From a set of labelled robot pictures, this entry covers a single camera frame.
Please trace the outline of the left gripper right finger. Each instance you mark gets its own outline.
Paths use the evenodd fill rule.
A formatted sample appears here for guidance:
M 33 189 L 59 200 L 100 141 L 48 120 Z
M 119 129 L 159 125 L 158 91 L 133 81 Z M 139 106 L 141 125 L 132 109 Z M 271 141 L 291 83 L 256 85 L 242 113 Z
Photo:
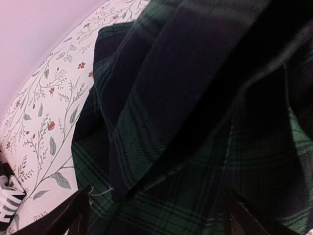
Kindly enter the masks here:
M 224 191 L 224 233 L 226 235 L 296 235 L 279 222 L 259 216 L 232 189 Z

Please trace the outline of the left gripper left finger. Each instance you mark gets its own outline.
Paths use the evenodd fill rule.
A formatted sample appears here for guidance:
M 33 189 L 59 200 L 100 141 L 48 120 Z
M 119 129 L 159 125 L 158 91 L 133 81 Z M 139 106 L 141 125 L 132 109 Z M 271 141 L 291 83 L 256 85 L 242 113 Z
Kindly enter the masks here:
M 26 227 L 15 235 L 85 235 L 89 226 L 89 192 L 91 186 L 76 191 L 50 213 Z

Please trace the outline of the black white checkered shirt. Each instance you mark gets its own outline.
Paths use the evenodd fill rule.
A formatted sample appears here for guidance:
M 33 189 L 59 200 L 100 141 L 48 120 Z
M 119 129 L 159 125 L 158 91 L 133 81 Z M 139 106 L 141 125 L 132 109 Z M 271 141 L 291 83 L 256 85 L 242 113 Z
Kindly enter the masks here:
M 0 234 L 4 235 L 13 221 L 26 192 L 7 159 L 0 152 Z

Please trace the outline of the dark green plaid garment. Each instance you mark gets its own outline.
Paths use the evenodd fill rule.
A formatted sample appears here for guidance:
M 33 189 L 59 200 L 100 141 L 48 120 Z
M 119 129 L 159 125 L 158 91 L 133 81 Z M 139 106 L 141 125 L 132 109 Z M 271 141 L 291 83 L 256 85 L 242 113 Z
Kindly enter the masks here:
M 224 235 L 232 189 L 313 229 L 313 3 L 152 0 L 99 30 L 71 150 L 89 235 Z

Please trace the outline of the floral patterned table mat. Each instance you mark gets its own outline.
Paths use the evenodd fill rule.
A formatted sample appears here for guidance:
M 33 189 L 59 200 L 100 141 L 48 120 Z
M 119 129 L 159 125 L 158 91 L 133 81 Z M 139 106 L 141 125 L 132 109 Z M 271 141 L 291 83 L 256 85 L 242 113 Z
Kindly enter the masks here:
M 93 85 L 98 31 L 135 20 L 146 5 L 105 1 L 41 62 L 4 115 L 0 147 L 26 192 L 6 234 L 47 215 L 77 190 L 71 140 Z

